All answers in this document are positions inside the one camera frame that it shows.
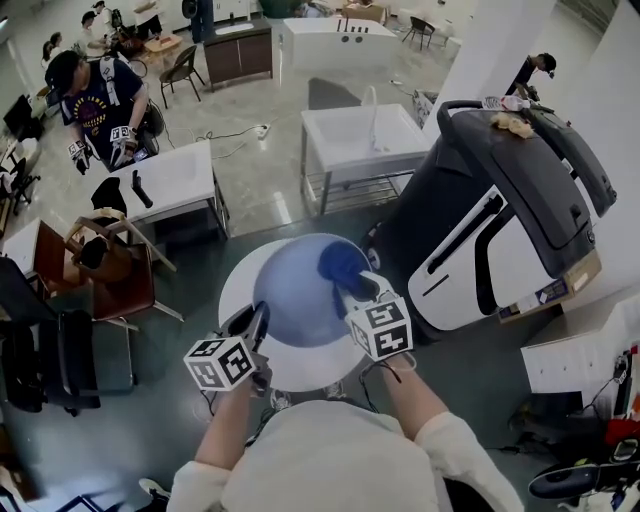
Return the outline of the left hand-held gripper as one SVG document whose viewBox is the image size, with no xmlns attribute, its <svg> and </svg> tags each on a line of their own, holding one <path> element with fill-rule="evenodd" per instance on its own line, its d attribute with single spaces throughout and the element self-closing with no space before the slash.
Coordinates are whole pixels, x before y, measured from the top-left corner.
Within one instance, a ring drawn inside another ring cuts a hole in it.
<svg viewBox="0 0 640 512">
<path fill-rule="evenodd" d="M 266 302 L 247 305 L 220 327 L 220 335 L 195 342 L 183 362 L 201 391 L 231 392 L 249 380 L 253 392 L 263 396 L 272 372 L 268 358 L 258 350 L 266 337 L 270 309 Z"/>
</svg>

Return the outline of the blue cloth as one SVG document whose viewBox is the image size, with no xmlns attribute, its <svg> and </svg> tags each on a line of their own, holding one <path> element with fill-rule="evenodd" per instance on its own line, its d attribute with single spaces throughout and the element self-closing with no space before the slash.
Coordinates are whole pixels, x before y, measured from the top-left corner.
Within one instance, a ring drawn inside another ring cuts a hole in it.
<svg viewBox="0 0 640 512">
<path fill-rule="evenodd" d="M 372 287 L 362 279 L 362 271 L 370 271 L 367 257 L 350 242 L 330 243 L 321 253 L 318 272 L 322 278 L 333 284 L 335 299 L 341 298 L 341 291 L 357 299 L 369 299 Z"/>
</svg>

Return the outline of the light blue big plate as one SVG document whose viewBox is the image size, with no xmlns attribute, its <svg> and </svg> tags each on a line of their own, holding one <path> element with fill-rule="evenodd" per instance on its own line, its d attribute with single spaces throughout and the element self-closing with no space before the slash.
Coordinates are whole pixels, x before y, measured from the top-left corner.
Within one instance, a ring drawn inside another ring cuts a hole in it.
<svg viewBox="0 0 640 512">
<path fill-rule="evenodd" d="M 337 241 L 354 244 L 326 233 L 297 237 L 276 250 L 259 271 L 253 302 L 268 304 L 267 333 L 277 341 L 297 348 L 315 348 L 349 334 L 345 319 L 336 315 L 333 284 L 318 272 L 322 251 Z"/>
</svg>

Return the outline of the person's left forearm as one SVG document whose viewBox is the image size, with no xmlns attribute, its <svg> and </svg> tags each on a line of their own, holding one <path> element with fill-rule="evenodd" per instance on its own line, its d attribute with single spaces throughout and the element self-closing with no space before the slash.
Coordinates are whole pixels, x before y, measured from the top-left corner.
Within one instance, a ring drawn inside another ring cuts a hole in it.
<svg viewBox="0 0 640 512">
<path fill-rule="evenodd" d="M 249 379 L 222 395 L 196 451 L 196 462 L 225 470 L 235 467 L 244 453 L 251 396 Z"/>
</svg>

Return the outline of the black white service robot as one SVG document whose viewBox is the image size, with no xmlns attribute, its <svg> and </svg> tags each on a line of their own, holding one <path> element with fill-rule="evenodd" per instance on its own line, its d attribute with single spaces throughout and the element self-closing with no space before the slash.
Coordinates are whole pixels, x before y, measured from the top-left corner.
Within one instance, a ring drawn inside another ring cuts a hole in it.
<svg viewBox="0 0 640 512">
<path fill-rule="evenodd" d="M 596 249 L 582 184 L 535 131 L 493 128 L 476 100 L 443 103 L 440 134 L 371 231 L 374 268 L 427 338 L 498 313 Z"/>
<path fill-rule="evenodd" d="M 602 218 L 616 203 L 617 192 L 590 146 L 569 121 L 563 121 L 552 109 L 532 106 L 526 117 L 560 160 L 570 166 L 571 177 L 582 182 L 597 216 Z"/>
</svg>

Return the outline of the white rectangular table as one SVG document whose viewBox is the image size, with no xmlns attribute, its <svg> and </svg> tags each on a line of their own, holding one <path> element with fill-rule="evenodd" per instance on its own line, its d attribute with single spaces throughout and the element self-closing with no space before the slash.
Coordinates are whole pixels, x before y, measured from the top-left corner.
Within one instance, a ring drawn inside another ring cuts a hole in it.
<svg viewBox="0 0 640 512">
<path fill-rule="evenodd" d="M 153 206 L 146 209 L 131 189 L 132 171 L 137 169 L 142 187 Z M 133 163 L 109 175 L 121 180 L 120 191 L 127 217 L 139 225 L 150 225 L 193 211 L 204 210 L 215 221 L 224 239 L 229 237 L 230 218 L 213 170 L 208 142 L 192 143 Z"/>
</svg>

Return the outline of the white drawer cabinet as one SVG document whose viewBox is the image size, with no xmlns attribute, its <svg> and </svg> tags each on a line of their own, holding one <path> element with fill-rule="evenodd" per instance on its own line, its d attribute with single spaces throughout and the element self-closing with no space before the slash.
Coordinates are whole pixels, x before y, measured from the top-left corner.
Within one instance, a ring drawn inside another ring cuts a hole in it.
<svg viewBox="0 0 640 512">
<path fill-rule="evenodd" d="M 521 348 L 533 393 L 593 390 L 640 341 L 640 292 L 618 293 L 553 320 Z"/>
</svg>

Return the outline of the crumpled yellow rag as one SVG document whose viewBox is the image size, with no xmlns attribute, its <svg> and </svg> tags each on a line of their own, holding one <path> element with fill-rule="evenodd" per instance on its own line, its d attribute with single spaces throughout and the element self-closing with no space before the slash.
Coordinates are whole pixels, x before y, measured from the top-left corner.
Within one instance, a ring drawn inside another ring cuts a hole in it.
<svg viewBox="0 0 640 512">
<path fill-rule="evenodd" d="M 509 131 L 522 139 L 534 136 L 534 130 L 528 122 L 507 112 L 498 112 L 493 115 L 490 119 L 490 125 L 499 130 Z"/>
</svg>

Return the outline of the black office chair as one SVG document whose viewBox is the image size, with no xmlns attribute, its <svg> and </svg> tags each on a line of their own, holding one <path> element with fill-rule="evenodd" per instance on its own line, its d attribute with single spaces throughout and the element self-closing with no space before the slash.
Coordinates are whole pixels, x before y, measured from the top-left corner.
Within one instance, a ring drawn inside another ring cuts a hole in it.
<svg viewBox="0 0 640 512">
<path fill-rule="evenodd" d="M 0 368 L 8 402 L 23 412 L 47 402 L 32 328 L 55 319 L 18 265 L 0 256 Z"/>
</svg>

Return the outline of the plastic bottle red label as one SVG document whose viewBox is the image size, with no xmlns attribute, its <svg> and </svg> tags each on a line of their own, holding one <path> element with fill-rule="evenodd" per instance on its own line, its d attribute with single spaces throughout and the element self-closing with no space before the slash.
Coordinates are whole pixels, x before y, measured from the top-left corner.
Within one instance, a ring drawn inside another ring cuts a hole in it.
<svg viewBox="0 0 640 512">
<path fill-rule="evenodd" d="M 481 100 L 482 108 L 485 110 L 518 112 L 531 108 L 531 102 L 518 96 L 487 96 Z"/>
</svg>

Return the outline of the dark wood vanity cabinet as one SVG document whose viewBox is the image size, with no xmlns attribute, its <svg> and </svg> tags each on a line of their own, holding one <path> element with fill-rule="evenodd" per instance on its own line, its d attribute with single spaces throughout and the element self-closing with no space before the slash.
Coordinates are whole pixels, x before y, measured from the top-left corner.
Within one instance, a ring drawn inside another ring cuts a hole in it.
<svg viewBox="0 0 640 512">
<path fill-rule="evenodd" d="M 212 88 L 255 75 L 273 78 L 272 25 L 264 19 L 218 28 L 203 47 Z"/>
</svg>

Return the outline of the black plastic chair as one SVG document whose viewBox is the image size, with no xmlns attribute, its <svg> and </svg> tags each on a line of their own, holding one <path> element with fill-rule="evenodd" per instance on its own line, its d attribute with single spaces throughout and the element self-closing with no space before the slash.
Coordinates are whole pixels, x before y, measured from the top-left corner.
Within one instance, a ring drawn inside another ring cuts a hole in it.
<svg viewBox="0 0 640 512">
<path fill-rule="evenodd" d="M 428 21 L 416 16 L 411 16 L 409 31 L 402 39 L 402 42 L 405 42 L 408 37 L 410 37 L 411 40 L 414 40 L 415 36 L 418 35 L 420 37 L 420 49 L 423 49 L 424 38 L 427 38 L 427 46 L 430 46 L 435 31 L 436 27 Z"/>
</svg>

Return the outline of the small wooden table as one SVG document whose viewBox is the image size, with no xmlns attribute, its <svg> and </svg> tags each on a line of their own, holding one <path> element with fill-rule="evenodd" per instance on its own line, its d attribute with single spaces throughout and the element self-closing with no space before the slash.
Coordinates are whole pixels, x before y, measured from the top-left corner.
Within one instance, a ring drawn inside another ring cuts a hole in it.
<svg viewBox="0 0 640 512">
<path fill-rule="evenodd" d="M 149 39 L 144 43 L 143 61 L 163 68 L 170 66 L 182 41 L 183 38 L 176 34 Z"/>
</svg>

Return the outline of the green bathtub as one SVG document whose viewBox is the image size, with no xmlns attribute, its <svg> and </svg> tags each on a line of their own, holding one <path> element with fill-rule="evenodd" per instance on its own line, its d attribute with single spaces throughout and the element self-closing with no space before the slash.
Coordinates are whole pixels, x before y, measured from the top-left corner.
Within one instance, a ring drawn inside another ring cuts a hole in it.
<svg viewBox="0 0 640 512">
<path fill-rule="evenodd" d="M 269 19 L 285 19 L 296 16 L 304 0 L 259 0 L 262 12 Z"/>
</svg>

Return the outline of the black monitor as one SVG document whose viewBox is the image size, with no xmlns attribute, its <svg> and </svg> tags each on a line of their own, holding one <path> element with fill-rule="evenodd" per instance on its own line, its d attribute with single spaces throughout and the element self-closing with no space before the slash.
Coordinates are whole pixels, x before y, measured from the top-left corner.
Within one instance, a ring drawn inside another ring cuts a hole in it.
<svg viewBox="0 0 640 512">
<path fill-rule="evenodd" d="M 19 142 L 28 138 L 39 140 L 42 136 L 42 124 L 33 116 L 33 110 L 24 95 L 18 97 L 3 120 L 11 135 Z"/>
</svg>

